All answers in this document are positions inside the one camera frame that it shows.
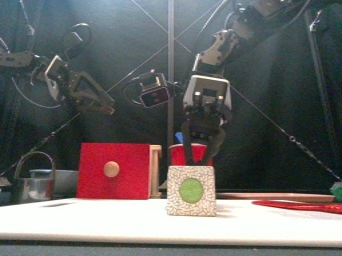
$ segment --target cable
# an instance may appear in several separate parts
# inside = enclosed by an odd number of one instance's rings
[[[298,20],[298,18],[301,17],[301,15],[302,15],[303,12],[305,12],[307,6],[310,5],[310,3],[311,3],[311,0],[306,0],[306,2],[305,2],[305,4],[303,4],[301,10],[298,11],[297,15],[295,15],[294,18],[289,21],[289,23],[286,23],[286,24],[281,27],[279,31],[285,30],[285,29]]]

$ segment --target red box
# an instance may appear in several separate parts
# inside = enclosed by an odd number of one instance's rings
[[[119,166],[115,177],[106,175],[108,162]],[[148,199],[150,190],[148,144],[81,144],[77,198]]]

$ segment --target black backdrop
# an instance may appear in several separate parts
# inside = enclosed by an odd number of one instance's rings
[[[15,78],[13,83],[3,72],[0,170],[8,170],[5,176],[11,178],[13,168],[8,168],[20,156],[68,123],[39,148],[53,156],[57,168],[77,170],[81,142],[160,144],[160,183],[164,181],[170,143],[168,106],[164,104],[158,108],[143,109],[126,100],[122,89],[132,77],[151,69],[162,72],[170,81],[184,79],[199,31],[219,2],[27,0],[28,19],[36,29],[35,36],[28,37],[19,1],[1,1],[0,37],[12,52],[28,48],[35,54],[53,58],[63,50],[65,30],[77,23],[89,24],[92,42],[69,66],[73,70],[88,72],[115,99],[112,116],[89,112],[75,117],[67,107],[53,107],[56,103],[45,84],[36,83],[32,86],[28,79],[20,77]],[[211,35],[222,29],[230,11],[228,4],[204,30],[198,49],[210,46]],[[234,87],[234,118],[224,127],[227,137],[214,159],[219,189],[329,190],[335,181],[333,176],[289,141],[275,124],[307,146],[337,174],[342,174],[338,158],[342,127],[341,5],[327,6],[323,15],[317,39],[325,71],[326,100],[322,101],[303,16],[286,30],[274,34],[227,64],[226,78]],[[330,110],[331,122],[327,122],[326,108]],[[183,120],[182,97],[175,97],[174,112],[174,131],[178,132]],[[43,162],[35,161],[29,165],[41,168]]]

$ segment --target table surface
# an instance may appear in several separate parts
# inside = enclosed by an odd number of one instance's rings
[[[216,200],[216,217],[170,216],[166,199],[61,199],[0,207],[1,240],[342,247],[342,215]]]

